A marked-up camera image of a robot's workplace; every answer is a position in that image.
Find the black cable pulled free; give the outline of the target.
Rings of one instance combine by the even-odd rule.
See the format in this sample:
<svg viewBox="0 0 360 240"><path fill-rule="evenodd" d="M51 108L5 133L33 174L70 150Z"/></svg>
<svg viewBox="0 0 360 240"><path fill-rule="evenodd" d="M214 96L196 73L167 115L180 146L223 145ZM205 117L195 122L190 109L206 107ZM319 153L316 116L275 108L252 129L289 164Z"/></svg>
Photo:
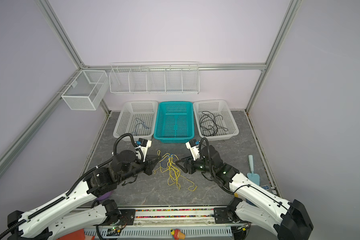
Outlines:
<svg viewBox="0 0 360 240"><path fill-rule="evenodd" d="M202 117L199 120L200 128L202 134L205 137L214 137L220 130L228 132L229 129L218 124L218 119L221 118L221 121L224 119L222 115L215 115L209 111L203 111Z"/></svg>

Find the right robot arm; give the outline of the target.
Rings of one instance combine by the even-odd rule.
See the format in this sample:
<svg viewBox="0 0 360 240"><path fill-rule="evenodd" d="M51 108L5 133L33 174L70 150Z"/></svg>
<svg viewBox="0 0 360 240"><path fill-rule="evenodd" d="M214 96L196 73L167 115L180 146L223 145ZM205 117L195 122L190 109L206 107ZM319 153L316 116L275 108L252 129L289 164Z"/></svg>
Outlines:
<svg viewBox="0 0 360 240"><path fill-rule="evenodd" d="M225 163L206 138L187 144L191 156L176 161L186 174L209 173L210 180L233 195L227 206L234 221L255 224L279 240L307 240L314 225L303 203L288 201L256 185L237 168Z"/></svg>

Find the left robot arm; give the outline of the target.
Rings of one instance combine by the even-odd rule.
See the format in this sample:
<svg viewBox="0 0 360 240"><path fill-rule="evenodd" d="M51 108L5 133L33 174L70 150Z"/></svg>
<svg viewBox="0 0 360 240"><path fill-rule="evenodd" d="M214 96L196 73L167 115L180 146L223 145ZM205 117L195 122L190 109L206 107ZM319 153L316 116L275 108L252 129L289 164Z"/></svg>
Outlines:
<svg viewBox="0 0 360 240"><path fill-rule="evenodd" d="M9 214L8 228L0 240L52 240L88 225L117 223L121 213L113 200L79 214L69 213L118 186L134 183L140 173L150 176L161 159L147 154L151 145L147 139L135 141L130 133L121 135L114 143L112 157L82 174L66 193L33 210Z"/></svg>

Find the purple object under arm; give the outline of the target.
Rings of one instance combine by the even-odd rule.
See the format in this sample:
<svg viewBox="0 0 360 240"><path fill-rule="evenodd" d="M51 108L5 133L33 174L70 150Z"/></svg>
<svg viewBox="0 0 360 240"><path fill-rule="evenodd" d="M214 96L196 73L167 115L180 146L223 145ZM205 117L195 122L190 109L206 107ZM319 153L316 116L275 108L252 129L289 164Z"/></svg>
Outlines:
<svg viewBox="0 0 360 240"><path fill-rule="evenodd" d="M112 195L113 191L110 191L100 197L97 198L98 201L103 201L103 200L106 200L108 199L111 195Z"/></svg>

